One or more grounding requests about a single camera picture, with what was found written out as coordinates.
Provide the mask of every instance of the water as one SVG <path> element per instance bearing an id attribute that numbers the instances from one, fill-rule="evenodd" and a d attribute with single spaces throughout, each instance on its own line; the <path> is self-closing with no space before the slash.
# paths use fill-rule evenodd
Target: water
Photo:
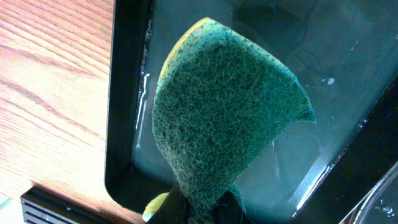
<path id="1" fill-rule="evenodd" d="M 375 205 L 374 211 L 372 211 L 370 215 L 373 215 L 373 219 L 374 217 L 383 217 L 383 219 L 389 219 L 391 223 L 398 222 L 398 218 L 396 217 L 396 210 L 388 206 L 388 203 L 386 203 L 383 199 L 379 200 L 379 203 Z"/>
<path id="2" fill-rule="evenodd" d="M 291 125 L 236 181 L 250 217 L 291 219 L 366 125 L 363 118 L 392 80 L 397 8 L 389 0 L 156 1 L 144 46 L 132 160 L 148 175 L 174 182 L 156 148 L 150 112 L 167 55 L 190 26 L 209 16 L 281 60 L 312 101 L 318 124 Z"/>

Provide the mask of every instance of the black tray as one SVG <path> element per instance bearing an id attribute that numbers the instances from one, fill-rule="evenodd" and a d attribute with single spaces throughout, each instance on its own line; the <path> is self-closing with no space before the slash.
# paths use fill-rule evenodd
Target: black tray
<path id="1" fill-rule="evenodd" d="M 398 2 L 388 0 L 116 0 L 105 170 L 110 196 L 142 213 L 170 190 L 173 175 L 151 132 L 157 77 L 178 38 L 210 16 L 286 64 L 319 122 L 289 127 L 236 181 L 249 217 L 338 223 L 398 160 L 397 13 Z"/>

